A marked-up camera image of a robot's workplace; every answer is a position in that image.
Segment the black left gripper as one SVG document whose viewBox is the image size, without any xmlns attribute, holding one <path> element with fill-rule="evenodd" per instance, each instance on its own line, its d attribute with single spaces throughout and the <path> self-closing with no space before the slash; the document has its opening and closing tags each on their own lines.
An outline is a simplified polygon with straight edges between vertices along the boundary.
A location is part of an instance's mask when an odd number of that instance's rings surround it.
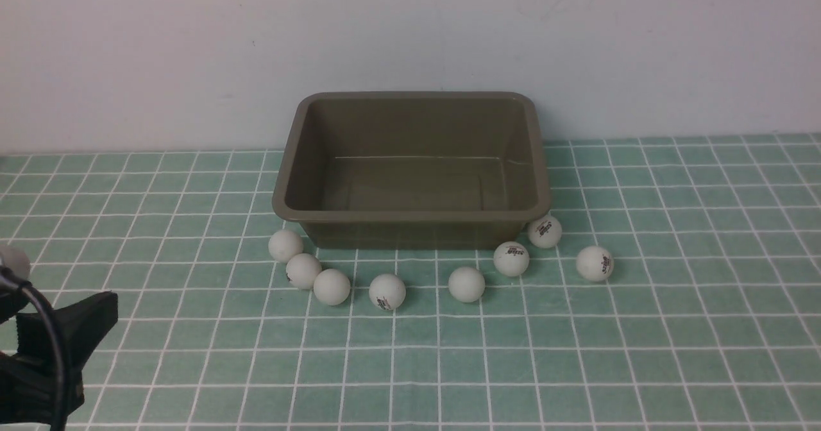
<svg viewBox="0 0 821 431">
<path fill-rule="evenodd" d="M 118 306 L 118 294 L 106 291 L 54 311 L 67 343 L 73 380 L 83 378 L 85 364 L 117 324 Z M 1 423 L 54 427 L 54 355 L 40 315 L 17 314 L 17 340 L 16 355 L 1 355 Z"/>
</svg>

